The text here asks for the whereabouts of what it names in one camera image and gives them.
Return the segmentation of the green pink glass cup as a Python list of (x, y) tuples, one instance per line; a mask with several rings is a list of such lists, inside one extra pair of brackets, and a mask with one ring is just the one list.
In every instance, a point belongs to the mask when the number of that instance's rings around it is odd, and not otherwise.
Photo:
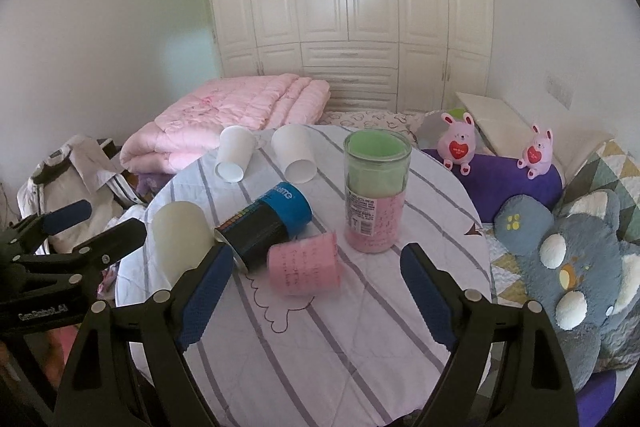
[(378, 254), (397, 241), (411, 152), (393, 131), (361, 129), (345, 139), (345, 237), (356, 251)]

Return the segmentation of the white paper cup far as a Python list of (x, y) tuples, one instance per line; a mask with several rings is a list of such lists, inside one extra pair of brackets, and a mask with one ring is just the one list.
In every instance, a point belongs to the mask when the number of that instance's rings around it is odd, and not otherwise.
[(256, 136), (242, 126), (231, 126), (220, 134), (215, 173), (228, 183), (244, 179), (250, 158), (257, 145)]

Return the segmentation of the white paper cup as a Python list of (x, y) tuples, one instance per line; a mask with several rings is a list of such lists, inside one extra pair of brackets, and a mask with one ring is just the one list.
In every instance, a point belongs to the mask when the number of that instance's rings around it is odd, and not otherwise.
[(215, 173), (228, 183), (244, 179), (250, 158), (257, 145), (256, 136), (242, 126), (231, 126), (220, 134)]
[(287, 124), (277, 129), (273, 132), (271, 146), (286, 181), (302, 184), (314, 179), (317, 165), (306, 127)]

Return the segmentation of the small pink cup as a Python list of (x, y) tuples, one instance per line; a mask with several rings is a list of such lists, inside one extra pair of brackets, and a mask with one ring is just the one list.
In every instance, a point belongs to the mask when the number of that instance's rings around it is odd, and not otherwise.
[(334, 232), (272, 246), (267, 268), (271, 288), (285, 296), (308, 296), (333, 291), (341, 284), (337, 238)]

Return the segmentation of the white paper cup near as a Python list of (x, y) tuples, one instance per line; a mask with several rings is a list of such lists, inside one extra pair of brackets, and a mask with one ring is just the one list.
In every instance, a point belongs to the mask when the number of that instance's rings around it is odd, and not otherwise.
[(306, 127), (287, 124), (277, 129), (273, 132), (271, 146), (286, 181), (302, 184), (314, 179), (317, 165)]

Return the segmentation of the clothes pile on chair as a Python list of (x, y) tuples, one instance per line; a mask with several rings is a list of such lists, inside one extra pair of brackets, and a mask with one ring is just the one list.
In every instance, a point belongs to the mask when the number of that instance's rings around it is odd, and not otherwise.
[(119, 148), (111, 139), (75, 135), (41, 161), (17, 192), (21, 216), (43, 215), (78, 200), (91, 205), (91, 216), (46, 239), (38, 255), (67, 254), (116, 225), (130, 208), (140, 212), (146, 202), (125, 178)]

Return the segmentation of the blue grey plush cushion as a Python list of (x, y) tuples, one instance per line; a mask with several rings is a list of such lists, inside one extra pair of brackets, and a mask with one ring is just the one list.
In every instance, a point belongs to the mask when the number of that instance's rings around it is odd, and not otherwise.
[(516, 195), (494, 219), (498, 241), (516, 258), (528, 298), (558, 336), (576, 391), (596, 370), (601, 343), (639, 300), (639, 247), (618, 237), (620, 198), (600, 188), (552, 213)]

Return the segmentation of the pink folded quilt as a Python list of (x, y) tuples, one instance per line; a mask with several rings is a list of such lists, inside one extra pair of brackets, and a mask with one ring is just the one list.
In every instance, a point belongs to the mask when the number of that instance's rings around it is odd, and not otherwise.
[(213, 79), (130, 135), (120, 162), (132, 173), (175, 174), (216, 150), (228, 127), (314, 124), (330, 98), (326, 80), (295, 74)]

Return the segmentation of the blue black can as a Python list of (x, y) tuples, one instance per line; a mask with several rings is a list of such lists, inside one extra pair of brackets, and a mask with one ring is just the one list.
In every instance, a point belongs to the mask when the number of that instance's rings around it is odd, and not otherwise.
[(216, 228), (215, 237), (228, 245), (238, 269), (260, 269), (273, 245), (292, 241), (311, 222), (312, 210), (304, 194), (281, 182)]

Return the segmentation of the white striped table cloth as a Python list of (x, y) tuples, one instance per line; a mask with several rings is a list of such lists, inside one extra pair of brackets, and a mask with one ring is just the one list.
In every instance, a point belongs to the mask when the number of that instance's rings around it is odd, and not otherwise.
[[(186, 351), (196, 382), (223, 426), (386, 426), (422, 409), (449, 353), (432, 338), (400, 275), (399, 255), (419, 243), (462, 289), (490, 300), (490, 256), (480, 218), (462, 184), (413, 150), (400, 235), (389, 251), (361, 254), (344, 237), (343, 143), (349, 129), (309, 126), (318, 173), (296, 185), (314, 217), (300, 236), (335, 231), (341, 285), (318, 296), (274, 293), (266, 270), (234, 272), (200, 341)], [(194, 202), (215, 228), (284, 179), (259, 133), (243, 182), (214, 173), (217, 151), (174, 176), (136, 216), (148, 227), (174, 200)], [(118, 305), (169, 288), (151, 228), (145, 245), (120, 262)]]

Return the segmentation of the purple pillow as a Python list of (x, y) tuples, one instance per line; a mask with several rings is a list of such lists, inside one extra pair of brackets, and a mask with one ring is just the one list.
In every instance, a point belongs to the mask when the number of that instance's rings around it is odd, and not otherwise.
[(466, 176), (458, 164), (454, 164), (452, 173), (465, 188), (483, 223), (494, 220), (513, 196), (528, 195), (552, 209), (563, 192), (561, 176), (554, 166), (533, 180), (527, 178), (526, 170), (516, 167), (514, 158), (475, 153), (470, 166), (471, 172)]

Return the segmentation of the small pink bunny plush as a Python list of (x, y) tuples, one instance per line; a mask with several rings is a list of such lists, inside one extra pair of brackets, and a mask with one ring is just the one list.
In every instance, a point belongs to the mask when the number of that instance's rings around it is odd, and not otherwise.
[(516, 162), (518, 169), (525, 169), (529, 180), (544, 176), (551, 168), (553, 161), (553, 133), (551, 129), (541, 130), (536, 124), (532, 126), (533, 139), (524, 148)]

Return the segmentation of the geometric patterned bedspread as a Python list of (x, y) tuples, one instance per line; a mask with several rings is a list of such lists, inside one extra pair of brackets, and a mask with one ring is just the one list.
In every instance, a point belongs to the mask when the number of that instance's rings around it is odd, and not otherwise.
[[(623, 241), (639, 244), (639, 161), (623, 150), (615, 140), (608, 140), (585, 161), (567, 181), (563, 194), (552, 212), (558, 215), (570, 202), (592, 191), (607, 188), (620, 199), (620, 227)], [(525, 303), (526, 291), (514, 254), (495, 238), (494, 226), (484, 224), (489, 248), (491, 294), (497, 303), (517, 306)]]

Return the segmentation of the large pink bunny plush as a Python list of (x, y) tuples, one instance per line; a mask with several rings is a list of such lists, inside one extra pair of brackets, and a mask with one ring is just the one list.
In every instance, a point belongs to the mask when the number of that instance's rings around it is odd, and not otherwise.
[(440, 117), (447, 124), (436, 147), (442, 165), (449, 171), (457, 165), (462, 176), (469, 176), (476, 151), (474, 119), (469, 113), (464, 113), (461, 120), (454, 119), (449, 113), (442, 113)]

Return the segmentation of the white flat box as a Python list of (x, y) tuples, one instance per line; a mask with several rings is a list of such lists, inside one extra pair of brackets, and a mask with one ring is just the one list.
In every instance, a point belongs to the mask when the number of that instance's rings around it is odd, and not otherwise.
[[(456, 93), (460, 103), (475, 119), (480, 134), (498, 156), (519, 158), (524, 146), (533, 138), (530, 124), (500, 98), (476, 94)], [(546, 130), (548, 124), (539, 124)], [(551, 126), (554, 136), (553, 165), (559, 170), (563, 182), (572, 181), (587, 159), (613, 135), (593, 126)]]

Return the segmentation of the heart pattern pillow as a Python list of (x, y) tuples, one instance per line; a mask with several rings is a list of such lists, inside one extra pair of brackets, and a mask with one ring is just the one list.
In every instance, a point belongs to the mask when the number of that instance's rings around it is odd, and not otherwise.
[(424, 118), (424, 113), (393, 113), (389, 110), (326, 110), (317, 124), (335, 124), (349, 129), (384, 129), (403, 134), (416, 145), (416, 132)]

